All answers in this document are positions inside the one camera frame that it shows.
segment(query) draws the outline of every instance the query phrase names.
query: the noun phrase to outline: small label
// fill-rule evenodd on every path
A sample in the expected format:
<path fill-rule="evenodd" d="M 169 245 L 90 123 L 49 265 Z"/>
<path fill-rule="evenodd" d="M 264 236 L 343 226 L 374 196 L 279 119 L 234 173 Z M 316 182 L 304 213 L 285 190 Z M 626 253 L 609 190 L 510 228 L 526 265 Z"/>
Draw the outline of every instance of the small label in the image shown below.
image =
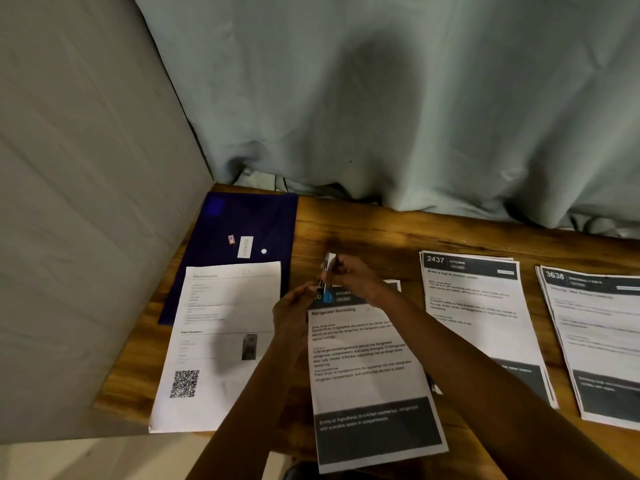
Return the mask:
<path fill-rule="evenodd" d="M 240 238 L 240 245 L 238 248 L 238 257 L 243 259 L 249 259 L 251 257 L 251 248 L 253 246 L 253 236 L 244 235 Z"/>

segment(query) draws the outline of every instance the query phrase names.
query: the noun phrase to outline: fabric backdrop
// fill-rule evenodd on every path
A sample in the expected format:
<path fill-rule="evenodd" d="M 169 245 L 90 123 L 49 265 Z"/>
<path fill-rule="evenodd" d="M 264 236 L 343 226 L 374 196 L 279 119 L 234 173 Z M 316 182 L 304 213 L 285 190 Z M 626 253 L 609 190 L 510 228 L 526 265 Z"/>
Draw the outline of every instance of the fabric backdrop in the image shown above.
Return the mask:
<path fill-rule="evenodd" d="M 640 234 L 640 0 L 136 1 L 216 181 Z"/>

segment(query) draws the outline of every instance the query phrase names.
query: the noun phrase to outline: dark blue folder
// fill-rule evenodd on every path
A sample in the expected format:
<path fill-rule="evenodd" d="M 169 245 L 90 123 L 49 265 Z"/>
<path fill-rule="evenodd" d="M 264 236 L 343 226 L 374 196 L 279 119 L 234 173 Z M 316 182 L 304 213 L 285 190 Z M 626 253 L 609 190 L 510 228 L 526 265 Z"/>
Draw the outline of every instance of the dark blue folder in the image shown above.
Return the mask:
<path fill-rule="evenodd" d="M 283 296 L 289 289 L 297 209 L 298 196 L 293 194 L 208 193 L 158 323 L 173 325 L 187 266 L 280 261 Z M 237 256 L 242 236 L 253 236 L 249 259 Z"/>

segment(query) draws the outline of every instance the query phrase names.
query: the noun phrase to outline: photo on paper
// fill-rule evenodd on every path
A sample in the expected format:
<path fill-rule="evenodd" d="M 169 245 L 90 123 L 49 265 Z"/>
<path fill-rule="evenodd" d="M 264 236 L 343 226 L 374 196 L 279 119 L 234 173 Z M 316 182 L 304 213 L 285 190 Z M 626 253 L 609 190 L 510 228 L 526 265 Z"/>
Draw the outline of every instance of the photo on paper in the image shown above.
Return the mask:
<path fill-rule="evenodd" d="M 258 345 L 258 334 L 247 333 L 242 341 L 242 360 L 255 360 L 255 350 Z"/>

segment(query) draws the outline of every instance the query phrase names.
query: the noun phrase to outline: wooden table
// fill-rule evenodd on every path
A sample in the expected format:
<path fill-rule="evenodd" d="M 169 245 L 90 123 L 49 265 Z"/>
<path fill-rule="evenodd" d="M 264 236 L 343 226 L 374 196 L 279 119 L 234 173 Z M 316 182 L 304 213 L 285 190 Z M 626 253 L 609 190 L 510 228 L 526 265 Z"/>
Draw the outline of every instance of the wooden table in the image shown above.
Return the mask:
<path fill-rule="evenodd" d="M 215 185 L 214 191 L 260 192 Z M 114 364 L 95 407 L 148 424 L 162 373 L 171 328 L 157 325 L 191 231 Z M 532 228 L 516 223 L 444 216 L 300 196 L 291 258 L 294 287 L 316 277 L 326 250 L 360 256 L 382 278 L 402 281 L 403 294 L 424 309 L 418 251 L 432 250 L 513 257 L 520 261 L 522 286 L 560 412 L 607 453 L 640 476 L 640 431 L 581 420 L 550 316 L 534 272 L 544 264 L 575 271 L 640 274 L 640 242 Z M 315 459 L 307 354 L 300 355 L 273 449 Z M 422 458 L 419 468 L 434 478 L 504 478 L 447 398 L 435 398 L 450 452 Z"/>

